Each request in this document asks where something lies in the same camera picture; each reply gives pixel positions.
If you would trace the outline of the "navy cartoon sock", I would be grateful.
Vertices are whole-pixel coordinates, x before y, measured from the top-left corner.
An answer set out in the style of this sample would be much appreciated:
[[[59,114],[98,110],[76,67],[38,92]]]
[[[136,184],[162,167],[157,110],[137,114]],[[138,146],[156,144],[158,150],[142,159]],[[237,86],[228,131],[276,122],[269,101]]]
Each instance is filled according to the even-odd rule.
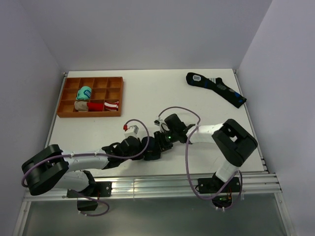
[[[152,136],[144,137],[141,140],[141,144],[142,144],[143,148],[146,146],[147,141],[149,141],[149,144],[148,144],[146,150],[143,152],[143,159],[145,161],[159,160],[161,158],[161,151],[160,151],[160,147],[159,147],[158,142]]]

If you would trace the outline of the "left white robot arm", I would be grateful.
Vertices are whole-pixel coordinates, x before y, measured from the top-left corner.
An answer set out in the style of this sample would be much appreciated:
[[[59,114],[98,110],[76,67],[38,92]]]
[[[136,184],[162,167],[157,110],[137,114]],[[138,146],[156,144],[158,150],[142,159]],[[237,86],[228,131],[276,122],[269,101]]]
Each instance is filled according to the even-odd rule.
[[[33,196],[56,189],[68,189],[91,196],[96,181],[91,169],[107,170],[126,160],[141,160],[149,142],[129,136],[120,143],[88,153],[65,153],[58,145],[50,145],[22,165],[22,185]]]

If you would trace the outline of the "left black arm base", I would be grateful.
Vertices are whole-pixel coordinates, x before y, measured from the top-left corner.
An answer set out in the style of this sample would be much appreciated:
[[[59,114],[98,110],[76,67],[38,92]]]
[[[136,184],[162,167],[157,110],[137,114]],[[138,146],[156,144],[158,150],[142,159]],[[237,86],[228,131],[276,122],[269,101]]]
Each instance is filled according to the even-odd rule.
[[[102,181],[96,182],[96,186],[92,189],[92,192],[76,192],[74,190],[67,190],[66,197],[69,199],[77,199],[77,210],[80,214],[97,217],[105,215],[110,206],[107,202],[102,200],[103,197],[110,197],[112,192],[112,182]],[[94,213],[98,207],[105,207],[105,211],[102,213]]]

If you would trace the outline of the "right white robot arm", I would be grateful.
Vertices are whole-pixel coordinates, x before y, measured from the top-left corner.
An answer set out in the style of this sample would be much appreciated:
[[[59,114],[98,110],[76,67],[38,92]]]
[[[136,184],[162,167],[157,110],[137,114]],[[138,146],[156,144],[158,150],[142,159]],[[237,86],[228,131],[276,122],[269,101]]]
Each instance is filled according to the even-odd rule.
[[[225,160],[210,178],[210,189],[225,191],[230,186],[229,178],[245,163],[258,147],[256,139],[234,119],[216,125],[185,125],[177,114],[154,121],[160,131],[154,133],[155,143],[164,152],[172,149],[175,142],[182,144],[216,144]]]

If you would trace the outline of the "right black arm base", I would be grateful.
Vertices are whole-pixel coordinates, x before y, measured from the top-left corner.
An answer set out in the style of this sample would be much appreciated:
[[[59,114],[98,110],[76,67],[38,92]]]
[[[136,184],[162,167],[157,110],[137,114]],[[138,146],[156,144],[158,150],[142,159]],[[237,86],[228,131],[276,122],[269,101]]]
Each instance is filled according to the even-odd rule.
[[[220,180],[218,177],[216,177],[215,174],[213,174],[212,177],[208,178],[199,178],[197,180],[197,185],[195,187],[195,190],[199,194],[215,194],[217,193],[220,188],[224,185],[224,182]],[[220,209],[226,209],[233,204],[233,193],[238,192],[237,199],[241,197],[243,190],[243,176],[240,175],[239,177],[233,177],[226,187],[221,191],[221,193],[224,193],[222,196],[216,196],[213,198],[212,204],[214,207],[220,208]]]

